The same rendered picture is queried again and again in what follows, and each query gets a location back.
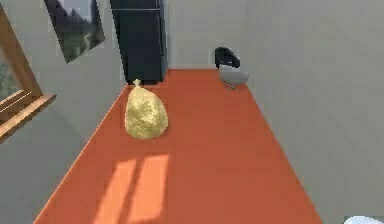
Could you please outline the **yellow tied garbage bag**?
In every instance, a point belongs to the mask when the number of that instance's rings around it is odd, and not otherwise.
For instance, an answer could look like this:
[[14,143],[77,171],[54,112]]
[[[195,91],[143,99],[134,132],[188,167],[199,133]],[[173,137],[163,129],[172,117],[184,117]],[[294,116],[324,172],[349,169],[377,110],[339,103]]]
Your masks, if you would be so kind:
[[140,86],[139,79],[133,84],[125,109],[126,132],[135,139],[158,138],[169,125],[166,108],[155,93]]

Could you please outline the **framed landscape picture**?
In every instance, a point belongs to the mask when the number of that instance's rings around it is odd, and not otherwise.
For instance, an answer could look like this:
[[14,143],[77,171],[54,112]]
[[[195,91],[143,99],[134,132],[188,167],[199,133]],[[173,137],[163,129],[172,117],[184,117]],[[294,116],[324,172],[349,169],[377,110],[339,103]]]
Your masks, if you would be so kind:
[[97,0],[44,0],[66,63],[105,41]]

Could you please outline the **black and grey chair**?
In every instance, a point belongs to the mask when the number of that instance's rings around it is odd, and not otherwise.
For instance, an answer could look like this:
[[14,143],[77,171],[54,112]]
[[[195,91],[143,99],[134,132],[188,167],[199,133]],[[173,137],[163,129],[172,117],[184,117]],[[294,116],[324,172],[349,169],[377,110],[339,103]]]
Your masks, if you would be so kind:
[[226,88],[237,91],[237,86],[246,84],[249,74],[240,69],[240,59],[227,47],[217,47],[214,50],[214,60],[220,79]]

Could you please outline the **white round object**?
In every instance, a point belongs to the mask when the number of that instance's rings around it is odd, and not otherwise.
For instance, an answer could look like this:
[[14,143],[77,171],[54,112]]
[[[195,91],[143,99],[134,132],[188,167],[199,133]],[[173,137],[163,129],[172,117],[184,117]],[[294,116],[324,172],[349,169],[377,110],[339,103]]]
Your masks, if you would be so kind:
[[384,221],[368,216],[351,216],[348,217],[343,224],[384,224]]

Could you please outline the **wooden framed window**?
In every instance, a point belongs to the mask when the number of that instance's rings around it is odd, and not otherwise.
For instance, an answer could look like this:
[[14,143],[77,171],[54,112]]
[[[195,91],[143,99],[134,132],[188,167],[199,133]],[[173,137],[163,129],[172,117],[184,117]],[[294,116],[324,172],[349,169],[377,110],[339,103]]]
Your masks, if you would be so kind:
[[0,55],[10,66],[20,90],[0,101],[0,144],[42,112],[57,97],[43,93],[0,3]]

